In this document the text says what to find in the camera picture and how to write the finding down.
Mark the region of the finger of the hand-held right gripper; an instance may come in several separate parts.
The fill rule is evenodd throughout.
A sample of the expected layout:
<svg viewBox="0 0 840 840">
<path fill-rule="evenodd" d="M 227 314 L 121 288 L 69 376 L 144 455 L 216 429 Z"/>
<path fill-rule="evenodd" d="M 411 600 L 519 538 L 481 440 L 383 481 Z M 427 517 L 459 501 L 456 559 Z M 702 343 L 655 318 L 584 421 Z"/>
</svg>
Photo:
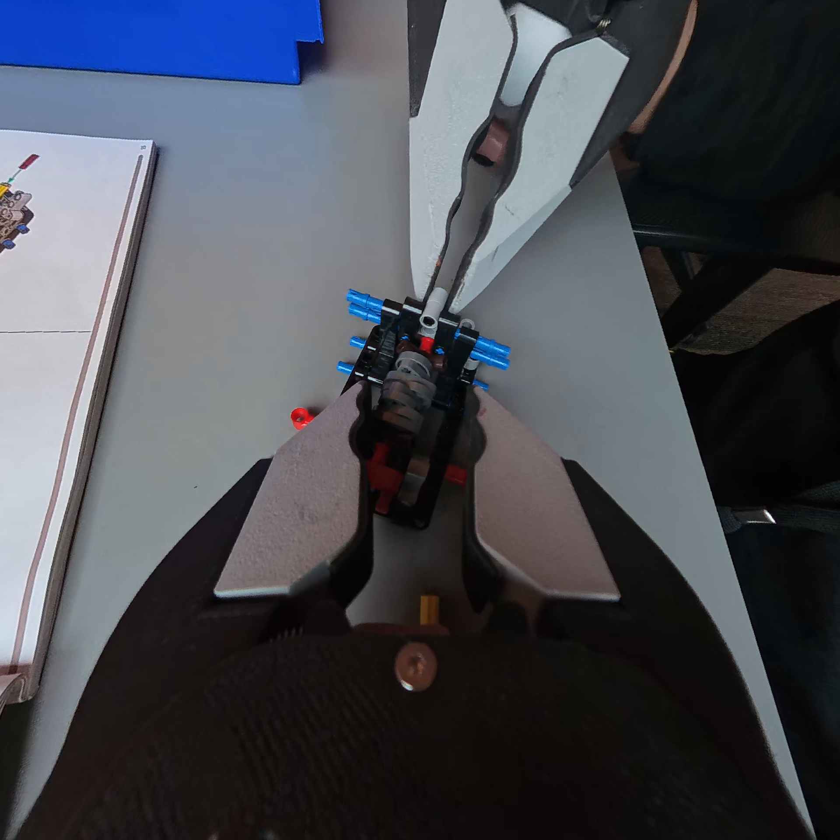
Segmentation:
<svg viewBox="0 0 840 840">
<path fill-rule="evenodd" d="M 511 131 L 501 183 L 458 268 L 456 310 L 489 286 L 570 194 L 628 61 L 610 37 L 572 38 L 550 51 Z"/>
<path fill-rule="evenodd" d="M 410 252 L 418 300 L 443 265 L 469 152 L 488 125 L 512 49 L 513 29 L 498 1 L 408 3 Z"/>
</svg>

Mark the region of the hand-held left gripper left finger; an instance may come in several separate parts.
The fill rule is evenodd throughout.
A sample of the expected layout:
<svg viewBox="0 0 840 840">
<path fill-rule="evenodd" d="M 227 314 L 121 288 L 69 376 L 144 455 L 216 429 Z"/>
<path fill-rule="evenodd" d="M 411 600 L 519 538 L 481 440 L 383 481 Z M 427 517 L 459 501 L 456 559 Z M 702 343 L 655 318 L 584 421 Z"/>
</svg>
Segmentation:
<svg viewBox="0 0 840 840">
<path fill-rule="evenodd" d="M 370 409 L 370 386 L 356 383 L 278 448 L 216 597 L 361 593 L 373 571 L 373 510 L 356 438 Z"/>
</svg>

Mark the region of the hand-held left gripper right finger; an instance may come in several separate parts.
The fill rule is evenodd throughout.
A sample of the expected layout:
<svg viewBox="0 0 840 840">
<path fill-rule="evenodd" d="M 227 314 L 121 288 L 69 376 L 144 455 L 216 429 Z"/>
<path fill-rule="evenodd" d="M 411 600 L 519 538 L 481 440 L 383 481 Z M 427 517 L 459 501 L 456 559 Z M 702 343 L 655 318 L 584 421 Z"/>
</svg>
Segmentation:
<svg viewBox="0 0 840 840">
<path fill-rule="evenodd" d="M 562 458 L 487 392 L 467 400 L 463 578 L 477 613 L 500 601 L 617 603 L 620 591 Z"/>
</svg>

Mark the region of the lego chassis assembly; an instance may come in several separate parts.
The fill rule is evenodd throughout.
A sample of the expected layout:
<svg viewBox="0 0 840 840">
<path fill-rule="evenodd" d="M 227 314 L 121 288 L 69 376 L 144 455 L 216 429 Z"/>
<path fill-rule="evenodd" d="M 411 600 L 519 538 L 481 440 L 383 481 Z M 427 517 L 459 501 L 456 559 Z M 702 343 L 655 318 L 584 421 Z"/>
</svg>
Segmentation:
<svg viewBox="0 0 840 840">
<path fill-rule="evenodd" d="M 444 482 L 466 485 L 467 468 L 450 463 L 476 378 L 471 384 L 440 381 L 443 360 L 435 359 L 435 336 L 386 332 L 380 326 L 385 299 L 353 289 L 346 298 L 350 314 L 373 323 L 366 339 L 351 342 L 360 350 L 356 361 L 338 364 L 348 376 L 342 393 L 359 382 L 371 388 L 371 409 L 356 441 L 366 465 L 373 515 L 406 528 L 425 529 Z M 478 332 L 472 322 L 451 313 L 459 317 L 461 328 Z M 471 358 L 506 370 L 510 348 L 478 334 Z M 300 431 L 316 416 L 300 408 L 290 418 Z"/>
</svg>

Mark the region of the person's right forearm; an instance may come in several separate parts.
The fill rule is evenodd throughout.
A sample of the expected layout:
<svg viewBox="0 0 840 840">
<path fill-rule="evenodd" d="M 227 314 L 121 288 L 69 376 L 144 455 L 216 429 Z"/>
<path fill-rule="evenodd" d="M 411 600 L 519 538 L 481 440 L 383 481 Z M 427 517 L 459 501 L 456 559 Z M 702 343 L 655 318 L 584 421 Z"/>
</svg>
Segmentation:
<svg viewBox="0 0 840 840">
<path fill-rule="evenodd" d="M 626 156 L 740 202 L 838 192 L 839 2 L 698 2 L 686 53 Z"/>
</svg>

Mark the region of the lego instruction booklet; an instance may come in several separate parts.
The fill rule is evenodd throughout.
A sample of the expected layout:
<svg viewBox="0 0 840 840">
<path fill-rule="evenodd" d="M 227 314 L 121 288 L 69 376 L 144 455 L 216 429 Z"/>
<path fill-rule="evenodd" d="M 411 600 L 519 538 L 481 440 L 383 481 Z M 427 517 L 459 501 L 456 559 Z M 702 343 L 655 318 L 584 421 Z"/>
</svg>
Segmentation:
<svg viewBox="0 0 840 840">
<path fill-rule="evenodd" d="M 1 708 L 41 680 L 157 153 L 1 132 Z"/>
</svg>

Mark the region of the person's right hand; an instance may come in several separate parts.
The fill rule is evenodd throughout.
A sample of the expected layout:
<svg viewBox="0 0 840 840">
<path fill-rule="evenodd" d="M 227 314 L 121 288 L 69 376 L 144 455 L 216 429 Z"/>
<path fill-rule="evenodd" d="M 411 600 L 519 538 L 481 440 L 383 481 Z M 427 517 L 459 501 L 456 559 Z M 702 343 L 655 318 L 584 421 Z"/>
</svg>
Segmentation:
<svg viewBox="0 0 840 840">
<path fill-rule="evenodd" d="M 550 48 L 575 36 L 560 21 L 527 5 L 527 2 L 503 2 L 502 5 L 510 20 L 516 23 L 518 47 L 507 74 L 506 84 L 500 95 L 500 105 L 497 107 L 497 113 L 491 120 L 489 128 L 483 132 L 476 142 L 475 149 L 471 153 L 472 157 L 484 166 L 496 165 L 502 161 L 512 127 L 519 116 L 525 92 L 534 79 L 539 64 L 547 57 Z M 688 14 L 677 48 L 663 80 L 661 80 L 653 97 L 644 109 L 618 139 L 625 133 L 639 133 L 645 126 L 646 121 L 653 115 L 655 107 L 665 95 L 665 91 L 681 60 L 685 57 L 696 20 L 697 2 L 689 2 Z"/>
</svg>

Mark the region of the blue plastic bin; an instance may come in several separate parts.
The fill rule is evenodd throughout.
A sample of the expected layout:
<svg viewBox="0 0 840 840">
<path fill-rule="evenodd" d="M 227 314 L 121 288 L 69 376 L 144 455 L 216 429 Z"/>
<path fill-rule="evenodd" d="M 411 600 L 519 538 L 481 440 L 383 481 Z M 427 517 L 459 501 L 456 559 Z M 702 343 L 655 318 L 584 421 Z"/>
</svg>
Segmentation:
<svg viewBox="0 0 840 840">
<path fill-rule="evenodd" d="M 2 1 L 16 67 L 297 85 L 299 44 L 324 39 L 319 1 Z"/>
</svg>

